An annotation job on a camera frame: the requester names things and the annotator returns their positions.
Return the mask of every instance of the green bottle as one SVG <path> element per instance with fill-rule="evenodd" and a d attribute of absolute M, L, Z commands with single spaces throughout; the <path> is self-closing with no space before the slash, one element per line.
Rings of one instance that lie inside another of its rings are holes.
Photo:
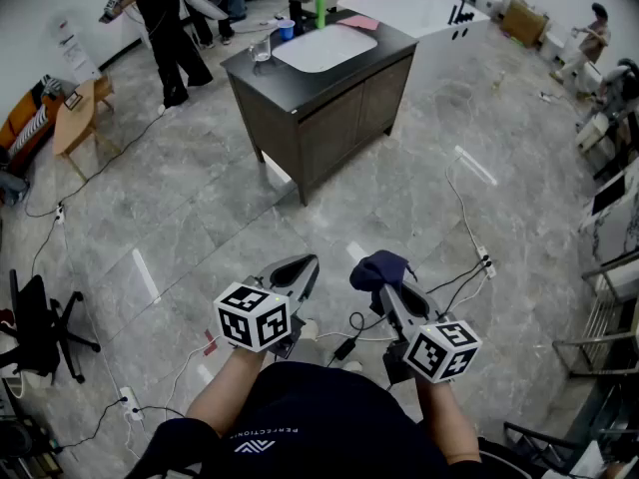
<path fill-rule="evenodd" d="M 316 0 L 316 12 L 318 18 L 316 19 L 316 27 L 323 28 L 326 26 L 326 0 Z"/>

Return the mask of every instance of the black faucet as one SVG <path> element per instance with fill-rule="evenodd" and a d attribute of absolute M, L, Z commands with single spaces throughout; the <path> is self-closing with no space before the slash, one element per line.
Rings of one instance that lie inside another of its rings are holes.
<path fill-rule="evenodd" d="M 459 12 L 457 12 L 457 16 L 455 16 L 455 11 L 457 10 L 457 6 L 452 6 L 452 12 L 450 13 L 450 18 L 448 19 L 448 25 L 459 25 L 459 23 L 465 23 L 466 21 L 472 21 L 472 18 L 475 17 L 474 12 L 466 12 L 462 13 L 463 6 L 466 4 L 466 0 L 461 0 L 461 5 L 459 6 Z"/>

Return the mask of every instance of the black countertop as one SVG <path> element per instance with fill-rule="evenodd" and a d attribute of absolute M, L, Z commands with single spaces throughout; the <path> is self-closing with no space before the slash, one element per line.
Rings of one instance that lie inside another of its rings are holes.
<path fill-rule="evenodd" d="M 352 11 L 339 11 L 326 15 L 326 23 L 335 23 L 354 16 Z M 307 22 L 307 29 L 314 24 Z M 300 113 L 300 117 L 329 99 L 342 84 L 352 84 L 367 78 L 379 68 L 409 55 L 417 44 L 414 39 L 396 29 L 379 23 L 376 30 L 356 28 L 377 41 L 374 48 L 353 57 L 321 73 L 305 73 L 272 56 L 266 62 L 254 63 L 248 50 L 244 50 L 222 63 L 230 75 L 240 79 L 265 98 L 288 113 Z M 280 31 L 271 34 L 271 48 L 283 43 Z"/>

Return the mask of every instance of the power strip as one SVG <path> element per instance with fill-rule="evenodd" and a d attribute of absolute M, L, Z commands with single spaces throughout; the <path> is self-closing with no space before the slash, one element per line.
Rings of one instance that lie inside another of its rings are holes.
<path fill-rule="evenodd" d="M 479 258 L 482 258 L 485 255 L 488 255 L 488 259 L 483 262 L 484 265 L 490 262 L 490 266 L 486 268 L 486 274 L 488 275 L 488 278 L 495 278 L 497 276 L 497 270 L 495 269 L 495 261 L 492 260 L 492 258 L 490 257 L 490 254 L 488 253 L 488 250 L 486 249 L 486 247 L 478 246 L 477 255 L 479 256 Z"/>
<path fill-rule="evenodd" d="M 64 223 L 64 206 L 59 204 L 56 208 L 56 224 L 61 226 Z"/>
<path fill-rule="evenodd" d="M 120 389 L 120 393 L 122 394 L 122 397 L 127 398 L 126 401 L 122 401 L 122 404 L 124 405 L 124 409 L 126 410 L 126 412 L 131 415 L 131 419 L 144 419 L 144 413 L 142 413 L 142 411 L 140 410 L 140 404 L 138 403 L 138 400 L 133 393 L 133 389 L 131 387 L 122 387 Z"/>

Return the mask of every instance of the navy cloth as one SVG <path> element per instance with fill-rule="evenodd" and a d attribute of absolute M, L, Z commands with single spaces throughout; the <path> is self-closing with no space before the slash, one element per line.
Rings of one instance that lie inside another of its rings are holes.
<path fill-rule="evenodd" d="M 481 463 L 448 466 L 426 432 L 369 379 L 298 362 L 264 369 L 222 438 L 200 420 L 161 424 L 127 478 L 197 463 L 203 479 L 486 477 Z"/>
<path fill-rule="evenodd" d="M 363 258 L 350 273 L 350 285 L 358 291 L 372 293 L 370 308 L 382 313 L 379 292 L 386 283 L 401 293 L 403 274 L 408 261 L 388 250 L 378 250 L 373 255 Z"/>

